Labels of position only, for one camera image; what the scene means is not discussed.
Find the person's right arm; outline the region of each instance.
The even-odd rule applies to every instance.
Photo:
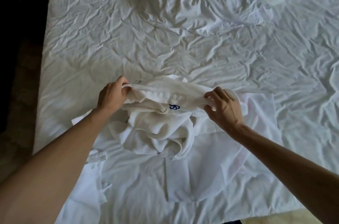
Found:
[[[239,102],[220,87],[205,97],[216,105],[216,111],[205,106],[211,120],[253,153],[321,222],[339,223],[339,175],[247,127]]]

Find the forearm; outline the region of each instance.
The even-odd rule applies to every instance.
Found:
[[[93,110],[6,180],[0,188],[0,223],[53,223],[108,118]]]
[[[245,125],[229,134],[253,153],[323,223],[339,219],[339,175],[260,136]]]

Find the mattress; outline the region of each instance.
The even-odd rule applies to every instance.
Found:
[[[222,36],[179,37],[138,15],[139,0],[49,0],[34,152],[96,105],[120,75],[274,95],[283,145],[339,173],[339,0],[287,0],[275,19]],[[277,180],[238,174],[199,203],[166,200],[164,160],[123,150],[105,127],[112,183],[102,223],[222,223],[303,208]],[[252,155],[248,161],[262,167]]]

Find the hand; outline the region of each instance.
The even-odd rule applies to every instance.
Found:
[[[221,87],[207,92],[205,98],[211,98],[216,106],[213,111],[209,105],[204,107],[207,115],[226,132],[231,132],[243,124],[240,103]]]
[[[109,115],[115,113],[126,101],[126,95],[131,90],[130,87],[121,88],[125,84],[128,84],[128,80],[124,76],[120,76],[116,82],[108,83],[100,91],[97,108]]]

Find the blue embroidered logo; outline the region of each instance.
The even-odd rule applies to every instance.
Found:
[[[169,105],[169,108],[170,108],[171,110],[179,110],[179,109],[180,109],[180,106],[179,106],[179,105],[175,105],[175,104],[170,104],[170,105]]]

